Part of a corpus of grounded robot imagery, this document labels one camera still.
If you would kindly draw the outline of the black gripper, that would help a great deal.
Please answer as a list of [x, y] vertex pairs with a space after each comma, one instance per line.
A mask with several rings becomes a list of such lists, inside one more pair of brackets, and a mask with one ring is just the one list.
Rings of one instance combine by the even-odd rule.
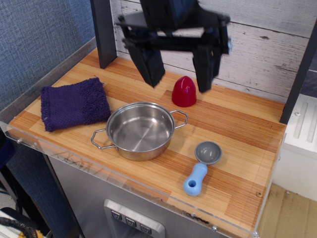
[[[219, 49], [197, 47], [193, 50], [193, 64], [199, 91], [211, 90], [213, 79], [219, 74], [221, 52], [229, 54], [232, 48], [227, 24], [230, 17], [203, 9], [196, 0], [142, 0], [142, 12], [119, 16], [117, 25], [125, 38], [137, 42], [149, 40], [190, 41], [211, 43]], [[174, 37], [183, 29], [203, 28], [200, 38]], [[155, 88], [165, 74], [160, 50], [146, 49], [132, 42], [125, 43], [130, 57], [144, 81]]]

